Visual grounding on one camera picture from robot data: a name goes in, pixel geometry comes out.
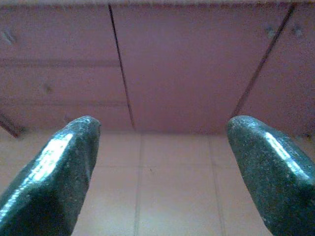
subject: drawer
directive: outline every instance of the drawer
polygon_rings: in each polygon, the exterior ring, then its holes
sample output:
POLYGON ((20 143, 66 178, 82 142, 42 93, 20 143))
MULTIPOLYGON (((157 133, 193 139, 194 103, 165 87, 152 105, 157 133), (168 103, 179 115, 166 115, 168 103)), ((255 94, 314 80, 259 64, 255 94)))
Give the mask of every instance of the drawer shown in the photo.
POLYGON ((111 101, 126 104, 119 68, 2 67, 0 74, 0 99, 3 103, 111 101))
POLYGON ((71 120, 90 115, 103 130, 132 130, 127 106, 0 106, 0 112, 16 126, 28 129, 61 129, 71 120))
POLYGON ((2 9, 0 31, 0 58, 118 60, 107 6, 2 9))

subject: tiled floor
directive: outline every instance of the tiled floor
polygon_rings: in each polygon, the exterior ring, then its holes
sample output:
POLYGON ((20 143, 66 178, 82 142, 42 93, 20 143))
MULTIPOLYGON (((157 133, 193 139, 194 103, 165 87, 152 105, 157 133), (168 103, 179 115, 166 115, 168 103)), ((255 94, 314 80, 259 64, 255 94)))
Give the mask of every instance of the tiled floor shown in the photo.
MULTIPOLYGON (((0 191, 51 134, 0 135, 0 191)), ((101 136, 73 235, 271 236, 226 137, 135 133, 101 136)))

